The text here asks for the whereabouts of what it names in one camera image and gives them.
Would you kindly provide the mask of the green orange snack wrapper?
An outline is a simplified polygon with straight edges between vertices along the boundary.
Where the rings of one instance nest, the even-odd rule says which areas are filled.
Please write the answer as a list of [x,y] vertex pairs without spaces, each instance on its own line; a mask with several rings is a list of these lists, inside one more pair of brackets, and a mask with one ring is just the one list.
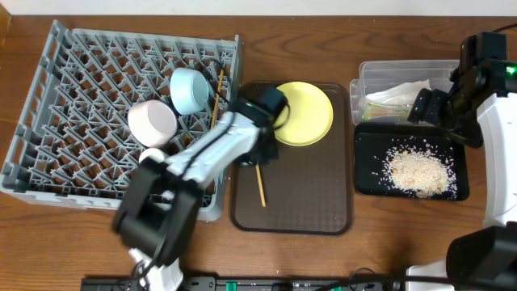
[[406,119],[411,107],[409,105],[385,105],[367,103],[362,113],[363,120],[373,120],[381,117]]

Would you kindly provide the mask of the light blue bowl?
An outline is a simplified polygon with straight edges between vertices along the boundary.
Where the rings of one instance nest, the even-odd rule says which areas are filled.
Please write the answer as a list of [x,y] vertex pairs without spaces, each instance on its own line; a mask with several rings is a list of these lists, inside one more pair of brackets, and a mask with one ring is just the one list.
[[187,116],[201,112],[209,97],[206,78],[198,70],[177,68],[170,79],[170,98],[176,111]]

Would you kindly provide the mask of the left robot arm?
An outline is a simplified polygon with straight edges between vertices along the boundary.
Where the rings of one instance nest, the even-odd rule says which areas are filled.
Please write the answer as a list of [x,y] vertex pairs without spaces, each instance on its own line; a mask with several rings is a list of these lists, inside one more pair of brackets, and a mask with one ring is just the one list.
[[257,99],[232,101],[219,123],[186,150],[142,161],[112,222],[141,259],[114,290],[173,288],[166,275],[191,239],[205,189],[233,162],[257,166],[277,158],[276,121],[290,111],[286,95],[268,87]]

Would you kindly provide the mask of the rice food scraps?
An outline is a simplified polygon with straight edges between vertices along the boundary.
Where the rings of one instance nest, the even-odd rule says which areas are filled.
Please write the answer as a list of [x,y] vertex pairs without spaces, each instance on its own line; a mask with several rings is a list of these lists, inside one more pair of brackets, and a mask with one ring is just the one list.
[[379,170],[368,173],[378,179],[377,184],[410,197],[452,200],[457,197],[455,159],[451,146],[433,145],[426,138],[397,139],[385,156],[373,156],[380,163]]

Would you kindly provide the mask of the pink bowl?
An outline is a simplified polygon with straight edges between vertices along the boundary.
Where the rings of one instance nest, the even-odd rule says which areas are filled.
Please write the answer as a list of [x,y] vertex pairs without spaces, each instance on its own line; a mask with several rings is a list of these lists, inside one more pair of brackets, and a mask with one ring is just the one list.
[[149,100],[133,105],[128,111],[131,134],[146,147],[168,143],[178,130],[177,117],[162,101]]

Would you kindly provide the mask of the small white cup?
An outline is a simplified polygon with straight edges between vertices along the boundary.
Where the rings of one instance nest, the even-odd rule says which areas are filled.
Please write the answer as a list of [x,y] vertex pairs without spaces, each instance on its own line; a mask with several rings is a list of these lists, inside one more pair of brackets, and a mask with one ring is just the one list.
[[139,157],[139,163],[143,163],[146,158],[151,158],[156,162],[164,162],[169,155],[158,148],[148,148],[143,150]]

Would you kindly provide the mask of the white paper napkin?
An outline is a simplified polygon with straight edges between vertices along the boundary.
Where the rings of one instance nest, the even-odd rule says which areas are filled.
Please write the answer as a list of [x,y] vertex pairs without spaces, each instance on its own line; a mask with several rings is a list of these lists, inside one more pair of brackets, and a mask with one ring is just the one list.
[[410,106],[414,103],[421,89],[430,90],[430,82],[405,82],[385,91],[367,94],[367,103],[379,106]]

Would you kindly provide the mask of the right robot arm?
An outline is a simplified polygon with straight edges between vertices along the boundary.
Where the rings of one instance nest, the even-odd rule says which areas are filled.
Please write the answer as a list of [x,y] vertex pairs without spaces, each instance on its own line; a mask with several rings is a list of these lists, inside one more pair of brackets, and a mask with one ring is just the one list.
[[482,230],[454,239],[445,259],[407,268],[405,290],[516,288],[516,64],[499,30],[466,38],[449,91],[422,89],[408,116],[485,149]]

